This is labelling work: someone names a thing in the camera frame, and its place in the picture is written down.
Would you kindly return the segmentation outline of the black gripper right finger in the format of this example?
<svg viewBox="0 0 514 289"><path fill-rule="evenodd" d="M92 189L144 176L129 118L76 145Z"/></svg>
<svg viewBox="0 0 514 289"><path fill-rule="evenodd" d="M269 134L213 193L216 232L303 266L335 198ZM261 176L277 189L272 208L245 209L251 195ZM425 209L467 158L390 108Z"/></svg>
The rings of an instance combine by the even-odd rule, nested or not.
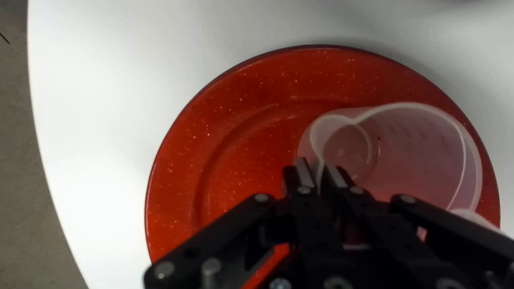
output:
<svg viewBox="0 0 514 289"><path fill-rule="evenodd" d="M324 195L327 195L327 197L338 195L338 193L349 190L349 189L351 189L351 184L346 179L345 171L341 171L338 166L332 166L332 165L328 165L324 169L322 187L320 187Z"/></svg>

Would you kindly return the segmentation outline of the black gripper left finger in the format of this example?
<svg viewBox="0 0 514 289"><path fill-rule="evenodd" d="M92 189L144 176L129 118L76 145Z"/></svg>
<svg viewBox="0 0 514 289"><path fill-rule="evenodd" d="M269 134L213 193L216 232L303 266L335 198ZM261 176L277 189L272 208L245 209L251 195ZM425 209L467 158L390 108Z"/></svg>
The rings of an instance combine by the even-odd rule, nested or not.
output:
<svg viewBox="0 0 514 289"><path fill-rule="evenodd" d="M300 177L298 193L304 195L304 197L316 195L317 193L317 182L314 179L314 174L312 174L311 166L306 158L300 158L296 161L296 173Z"/></svg>

